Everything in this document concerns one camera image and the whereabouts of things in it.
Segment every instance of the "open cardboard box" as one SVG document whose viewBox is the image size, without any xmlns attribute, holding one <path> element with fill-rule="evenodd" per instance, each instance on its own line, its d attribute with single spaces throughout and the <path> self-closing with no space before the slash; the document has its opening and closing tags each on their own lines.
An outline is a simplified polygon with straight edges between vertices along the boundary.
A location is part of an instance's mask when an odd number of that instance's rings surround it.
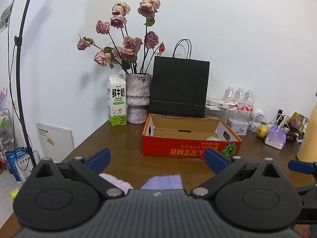
<svg viewBox="0 0 317 238">
<path fill-rule="evenodd" d="M 207 140 L 211 136 L 220 141 Z M 150 114 L 142 134 L 142 154 L 204 158 L 205 150 L 214 148 L 232 157 L 241 142 L 222 120 Z"/>
</svg>

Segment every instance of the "floor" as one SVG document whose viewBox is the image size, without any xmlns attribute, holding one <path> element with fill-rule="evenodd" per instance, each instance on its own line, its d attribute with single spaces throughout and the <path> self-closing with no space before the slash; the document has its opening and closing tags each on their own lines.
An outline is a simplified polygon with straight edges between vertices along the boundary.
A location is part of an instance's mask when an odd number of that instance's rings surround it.
<svg viewBox="0 0 317 238">
<path fill-rule="evenodd" d="M 14 189 L 20 189 L 21 183 L 17 183 L 14 176 L 8 170 L 0 174 L 0 228 L 13 213 L 9 195 Z"/>
</svg>

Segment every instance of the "vase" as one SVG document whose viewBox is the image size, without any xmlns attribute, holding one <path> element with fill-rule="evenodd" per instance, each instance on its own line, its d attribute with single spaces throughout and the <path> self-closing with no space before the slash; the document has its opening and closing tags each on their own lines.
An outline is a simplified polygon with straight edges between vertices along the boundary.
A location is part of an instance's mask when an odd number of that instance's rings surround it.
<svg viewBox="0 0 317 238">
<path fill-rule="evenodd" d="M 146 122 L 146 106 L 150 103 L 151 74 L 126 74 L 126 120 L 129 123 Z"/>
</svg>

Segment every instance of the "light stand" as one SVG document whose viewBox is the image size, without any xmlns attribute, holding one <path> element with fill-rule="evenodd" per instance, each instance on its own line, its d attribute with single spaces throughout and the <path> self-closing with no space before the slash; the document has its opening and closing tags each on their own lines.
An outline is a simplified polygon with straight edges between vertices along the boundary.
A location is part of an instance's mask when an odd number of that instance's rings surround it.
<svg viewBox="0 0 317 238">
<path fill-rule="evenodd" d="M 23 28 L 24 28 L 26 13 L 28 11 L 29 4 L 30 4 L 30 0 L 26 0 L 26 4 L 25 4 L 23 16 L 22 16 L 22 21 L 21 21 L 21 26 L 20 26 L 19 37 L 17 36 L 14 37 L 14 43 L 17 46 L 17 49 L 16 49 L 16 93 L 17 93 L 18 107 L 19 107 L 19 113 L 20 113 L 20 122 L 21 122 L 22 130 L 23 130 L 26 147 L 27 147 L 26 152 L 31 158 L 33 167 L 35 167 L 36 162 L 34 159 L 33 151 L 30 145 L 30 141 L 29 141 L 29 137 L 26 131 L 26 126 L 24 121 L 22 100 L 21 100 L 21 84 L 20 84 L 20 60 L 21 60 L 22 34 L 23 34 Z"/>
</svg>

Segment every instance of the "white board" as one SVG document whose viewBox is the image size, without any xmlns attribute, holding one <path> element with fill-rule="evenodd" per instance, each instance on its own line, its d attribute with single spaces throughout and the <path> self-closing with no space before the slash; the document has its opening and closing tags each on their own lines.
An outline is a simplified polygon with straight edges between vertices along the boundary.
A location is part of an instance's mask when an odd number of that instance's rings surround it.
<svg viewBox="0 0 317 238">
<path fill-rule="evenodd" d="M 61 162 L 74 150 L 71 130 L 42 123 L 36 123 L 36 127 L 45 157 Z"/>
</svg>

